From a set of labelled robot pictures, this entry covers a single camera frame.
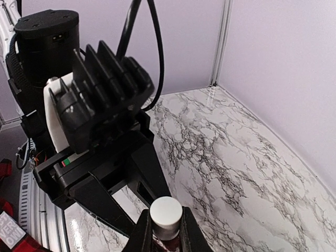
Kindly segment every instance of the marble pattern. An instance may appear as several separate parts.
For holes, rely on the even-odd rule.
[[[253,114],[219,87],[162,96],[149,113],[170,190],[214,251],[336,251],[336,201]],[[137,220],[144,205],[113,196]],[[71,251],[121,251],[127,239],[78,205]]]

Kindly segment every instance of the white plastic part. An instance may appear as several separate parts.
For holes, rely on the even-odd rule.
[[[62,80],[65,84],[70,87],[72,82],[72,72],[64,75]],[[52,92],[56,95],[60,93],[61,86],[59,83],[59,79],[48,81],[47,85],[44,87],[43,96],[44,96],[44,107],[46,110],[46,120],[47,120],[47,127],[48,131],[51,136],[51,140],[55,146],[55,149],[58,152],[64,150],[69,146],[68,140],[64,134],[64,131],[58,121],[53,102],[50,97],[49,88]]]
[[[180,231],[182,205],[171,197],[156,199],[150,207],[154,235],[160,240],[172,240]]]

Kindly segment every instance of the marble tabletop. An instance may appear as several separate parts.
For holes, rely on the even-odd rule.
[[[258,118],[219,87],[168,94],[149,112],[172,195],[214,251],[336,251],[336,201]],[[145,206],[113,196],[137,221]],[[74,204],[71,251],[121,251],[127,238]]]

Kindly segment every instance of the vertical strip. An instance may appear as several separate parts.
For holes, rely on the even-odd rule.
[[[210,87],[214,87],[218,85],[219,74],[220,74],[221,67],[222,67],[223,55],[224,55],[225,45],[227,41],[232,4],[233,4],[233,0],[224,0],[222,18],[220,20],[221,25],[219,28],[216,54],[215,54],[213,69],[212,69],[210,83],[209,83]]]

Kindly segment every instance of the marble table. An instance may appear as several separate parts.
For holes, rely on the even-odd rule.
[[[192,209],[214,251],[336,251],[336,201],[258,118],[219,87],[162,96],[150,113],[172,195]],[[144,205],[113,196],[137,221]],[[127,239],[77,204],[71,251],[121,251]]]

